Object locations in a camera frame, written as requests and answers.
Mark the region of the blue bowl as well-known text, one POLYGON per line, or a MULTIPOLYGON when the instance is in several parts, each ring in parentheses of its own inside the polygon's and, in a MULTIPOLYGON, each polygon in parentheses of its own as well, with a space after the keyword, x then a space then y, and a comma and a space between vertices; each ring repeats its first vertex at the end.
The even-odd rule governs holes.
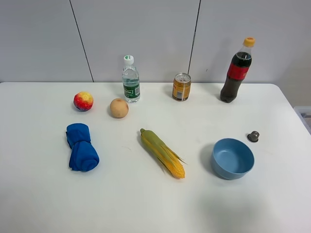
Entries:
POLYGON ((255 158, 243 142, 233 138, 223 138, 214 144, 210 163, 219 177, 236 180, 253 168, 255 158))

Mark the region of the clear water bottle green label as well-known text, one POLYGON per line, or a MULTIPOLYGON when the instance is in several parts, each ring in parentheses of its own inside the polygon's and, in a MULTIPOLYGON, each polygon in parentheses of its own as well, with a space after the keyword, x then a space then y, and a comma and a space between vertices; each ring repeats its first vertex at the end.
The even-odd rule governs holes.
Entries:
POLYGON ((140 99, 139 73, 134 65, 132 55, 124 56, 122 70, 122 84, 125 100, 129 103, 137 102, 140 99))

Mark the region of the yellow drink can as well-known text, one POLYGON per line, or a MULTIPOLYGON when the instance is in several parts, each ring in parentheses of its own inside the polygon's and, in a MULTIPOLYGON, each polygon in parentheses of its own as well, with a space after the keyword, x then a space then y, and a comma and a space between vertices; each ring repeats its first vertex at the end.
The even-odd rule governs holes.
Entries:
POLYGON ((172 97, 177 101, 186 101, 189 98, 191 77, 187 73, 176 74, 173 81, 172 97))

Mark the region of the blue rolled cloth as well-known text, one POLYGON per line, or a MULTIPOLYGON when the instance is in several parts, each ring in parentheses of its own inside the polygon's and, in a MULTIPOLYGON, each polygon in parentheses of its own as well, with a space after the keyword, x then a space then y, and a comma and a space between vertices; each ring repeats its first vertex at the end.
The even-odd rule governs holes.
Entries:
POLYGON ((69 167, 81 172, 94 169, 100 159, 91 143, 89 127, 83 123, 70 124, 67 126, 66 137, 71 149, 69 167))

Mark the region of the tan round fruit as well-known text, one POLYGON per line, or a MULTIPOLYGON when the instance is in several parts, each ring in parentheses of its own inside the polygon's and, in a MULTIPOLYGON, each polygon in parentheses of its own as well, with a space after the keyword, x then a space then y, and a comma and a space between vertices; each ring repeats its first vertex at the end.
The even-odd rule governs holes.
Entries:
POLYGON ((129 107, 127 102, 124 99, 116 98, 110 103, 110 111, 113 117, 115 118, 123 118, 129 112, 129 107))

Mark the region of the red yellow ball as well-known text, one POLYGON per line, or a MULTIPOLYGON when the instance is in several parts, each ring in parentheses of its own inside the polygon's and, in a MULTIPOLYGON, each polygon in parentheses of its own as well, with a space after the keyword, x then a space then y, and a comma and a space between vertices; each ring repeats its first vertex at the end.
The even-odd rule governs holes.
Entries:
POLYGON ((74 106, 82 112, 90 110, 93 106, 93 103, 93 96, 85 91, 77 93, 73 99, 74 106))

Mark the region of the toy corn cob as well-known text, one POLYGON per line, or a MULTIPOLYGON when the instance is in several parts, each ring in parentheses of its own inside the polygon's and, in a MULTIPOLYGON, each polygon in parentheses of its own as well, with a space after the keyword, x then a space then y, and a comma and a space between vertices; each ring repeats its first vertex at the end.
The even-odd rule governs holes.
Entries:
POLYGON ((171 150, 153 131, 140 129, 140 139, 147 149, 176 179, 185 178, 182 163, 186 164, 173 150, 171 150))

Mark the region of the cola bottle yellow cap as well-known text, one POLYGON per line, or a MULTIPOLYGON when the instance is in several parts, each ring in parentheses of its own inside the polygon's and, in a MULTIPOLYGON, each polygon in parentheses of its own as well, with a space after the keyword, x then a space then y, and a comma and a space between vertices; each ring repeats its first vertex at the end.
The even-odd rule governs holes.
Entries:
POLYGON ((233 56, 226 75, 226 81, 220 92, 221 101, 231 103, 237 97, 239 87, 252 63, 251 49, 255 41, 253 37, 246 37, 242 48, 233 56))

